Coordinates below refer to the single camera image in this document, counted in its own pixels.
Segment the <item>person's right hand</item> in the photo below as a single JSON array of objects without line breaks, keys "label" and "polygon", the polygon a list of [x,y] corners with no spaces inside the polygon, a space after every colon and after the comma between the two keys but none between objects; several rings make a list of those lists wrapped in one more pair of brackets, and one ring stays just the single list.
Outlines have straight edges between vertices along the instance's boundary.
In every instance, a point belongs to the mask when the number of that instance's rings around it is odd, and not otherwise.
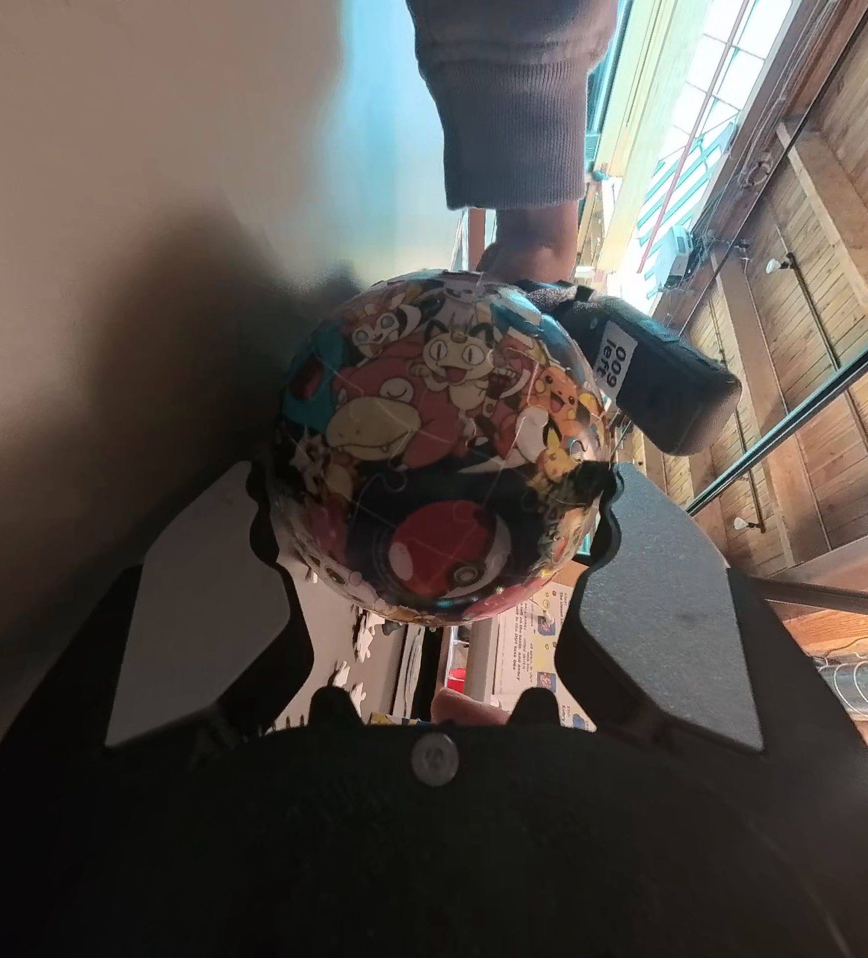
[{"label": "person's right hand", "polygon": [[430,705],[431,721],[435,724],[458,726],[503,726],[511,713],[490,704],[471,699],[451,688],[441,688]]}]

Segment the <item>scattered loose puzzle pieces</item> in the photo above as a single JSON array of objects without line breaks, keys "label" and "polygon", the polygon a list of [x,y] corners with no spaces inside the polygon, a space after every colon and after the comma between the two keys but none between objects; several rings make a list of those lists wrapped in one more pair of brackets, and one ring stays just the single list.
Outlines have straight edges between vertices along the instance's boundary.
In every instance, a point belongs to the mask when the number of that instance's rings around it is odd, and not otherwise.
[{"label": "scattered loose puzzle pieces", "polygon": [[364,703],[368,698],[365,667],[370,664],[372,644],[376,632],[383,625],[383,619],[366,609],[356,614],[351,653],[353,658],[336,660],[330,672],[329,684],[344,690],[352,702],[357,715],[364,718]]}]

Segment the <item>dark metal pole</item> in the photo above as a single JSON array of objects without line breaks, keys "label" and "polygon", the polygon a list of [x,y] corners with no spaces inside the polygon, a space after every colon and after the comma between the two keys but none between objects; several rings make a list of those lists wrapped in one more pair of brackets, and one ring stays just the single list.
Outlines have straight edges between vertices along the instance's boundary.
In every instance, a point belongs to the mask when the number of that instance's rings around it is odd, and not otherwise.
[{"label": "dark metal pole", "polygon": [[765,600],[774,604],[829,609],[868,617],[868,592],[765,578],[751,577],[750,581]]}]

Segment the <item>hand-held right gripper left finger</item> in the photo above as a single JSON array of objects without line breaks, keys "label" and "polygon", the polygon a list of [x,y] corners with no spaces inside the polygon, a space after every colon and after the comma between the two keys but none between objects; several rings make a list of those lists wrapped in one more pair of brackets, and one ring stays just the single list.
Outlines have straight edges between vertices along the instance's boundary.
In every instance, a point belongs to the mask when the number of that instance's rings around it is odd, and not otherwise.
[{"label": "hand-held right gripper left finger", "polygon": [[314,662],[262,466],[236,463],[143,559],[105,745],[196,722],[228,739],[263,732]]}]

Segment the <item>colourful puzzle ball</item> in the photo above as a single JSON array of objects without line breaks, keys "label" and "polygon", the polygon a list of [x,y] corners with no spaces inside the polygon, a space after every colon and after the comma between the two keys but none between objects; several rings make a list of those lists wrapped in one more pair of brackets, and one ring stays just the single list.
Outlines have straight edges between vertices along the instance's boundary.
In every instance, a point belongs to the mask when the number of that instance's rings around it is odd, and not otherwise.
[{"label": "colourful puzzle ball", "polygon": [[594,531],[605,426],[580,348],[522,289],[406,274],[339,306],[288,365],[270,513],[354,605],[462,626],[533,596]]}]

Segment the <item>person's left hand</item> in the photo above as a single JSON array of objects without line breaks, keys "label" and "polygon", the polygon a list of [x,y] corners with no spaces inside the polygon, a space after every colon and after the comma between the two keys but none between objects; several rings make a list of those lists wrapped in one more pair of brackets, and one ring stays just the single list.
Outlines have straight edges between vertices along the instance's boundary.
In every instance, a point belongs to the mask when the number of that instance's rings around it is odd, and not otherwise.
[{"label": "person's left hand", "polygon": [[555,206],[499,210],[495,239],[476,270],[497,281],[557,283],[572,278],[576,263],[579,200]]}]

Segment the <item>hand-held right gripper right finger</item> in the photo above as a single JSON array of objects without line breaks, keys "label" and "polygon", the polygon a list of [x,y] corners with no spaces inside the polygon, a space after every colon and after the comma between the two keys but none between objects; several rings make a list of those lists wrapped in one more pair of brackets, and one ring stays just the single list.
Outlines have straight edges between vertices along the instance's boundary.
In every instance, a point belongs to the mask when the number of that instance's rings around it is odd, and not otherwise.
[{"label": "hand-held right gripper right finger", "polygon": [[680,730],[761,752],[726,561],[631,465],[608,480],[560,629],[560,683],[599,732],[667,747]]}]

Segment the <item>green ceiling rail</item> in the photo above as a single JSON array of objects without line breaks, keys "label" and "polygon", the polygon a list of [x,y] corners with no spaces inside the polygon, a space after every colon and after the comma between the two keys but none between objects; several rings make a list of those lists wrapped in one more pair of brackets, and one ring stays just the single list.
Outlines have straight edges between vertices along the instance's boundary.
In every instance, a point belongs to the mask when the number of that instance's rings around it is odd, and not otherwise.
[{"label": "green ceiling rail", "polygon": [[692,517],[697,516],[703,509],[723,495],[730,485],[750,473],[770,453],[784,444],[867,374],[868,346],[795,406],[777,425],[767,431],[762,438],[748,449],[738,461],[732,463],[711,485],[694,497],[685,507],[686,512]]}]

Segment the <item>window air conditioner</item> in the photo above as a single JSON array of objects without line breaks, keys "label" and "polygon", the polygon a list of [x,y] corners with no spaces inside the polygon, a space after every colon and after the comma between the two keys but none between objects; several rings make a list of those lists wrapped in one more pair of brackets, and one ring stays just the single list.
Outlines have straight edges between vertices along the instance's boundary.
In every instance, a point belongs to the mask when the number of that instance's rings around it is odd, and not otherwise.
[{"label": "window air conditioner", "polygon": [[674,225],[663,235],[656,251],[654,278],[659,291],[673,290],[691,278],[696,263],[692,231]]}]

